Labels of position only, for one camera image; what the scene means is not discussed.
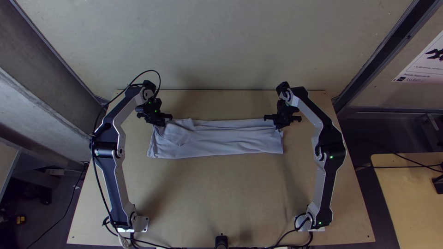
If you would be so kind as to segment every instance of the folded cloth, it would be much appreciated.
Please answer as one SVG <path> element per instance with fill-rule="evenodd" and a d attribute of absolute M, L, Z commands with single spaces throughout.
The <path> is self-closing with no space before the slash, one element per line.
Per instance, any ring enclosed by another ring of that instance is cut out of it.
<path fill-rule="evenodd" d="M 148 157 L 190 158 L 245 153 L 283 154 L 283 131 L 272 120 L 173 119 L 153 126 Z"/>

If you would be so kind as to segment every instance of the wooden tabletop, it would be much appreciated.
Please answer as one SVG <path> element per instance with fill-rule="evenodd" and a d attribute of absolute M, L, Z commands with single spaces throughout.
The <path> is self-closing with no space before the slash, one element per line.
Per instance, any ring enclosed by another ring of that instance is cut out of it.
<path fill-rule="evenodd" d="M 162 90 L 162 112 L 176 119 L 230 120 L 276 113 L 275 91 Z M 329 96 L 310 92 L 339 128 Z M 123 123 L 126 159 L 123 171 L 129 200 L 149 216 L 147 233 L 136 238 L 174 247 L 214 247 L 221 233 L 230 246 L 271 246 L 293 229 L 295 215 L 312 201 L 317 165 L 311 146 L 313 125 L 285 127 L 284 154 L 243 154 L 189 159 L 146 156 L 152 126 L 135 112 Z M 371 224 L 359 183 L 347 155 L 332 199 L 334 220 L 314 233 L 313 245 L 373 242 Z M 72 221 L 68 243 L 119 245 L 101 227 L 106 211 L 93 168 L 89 167 Z M 283 243 L 302 244 L 307 232 L 292 233 Z"/>
<path fill-rule="evenodd" d="M 424 165 L 443 162 L 443 153 L 400 154 Z M 417 166 L 394 154 L 375 154 L 377 167 Z M 431 179 L 440 176 L 427 168 L 375 169 L 395 233 L 402 249 L 442 247 L 443 195 L 437 194 Z"/>

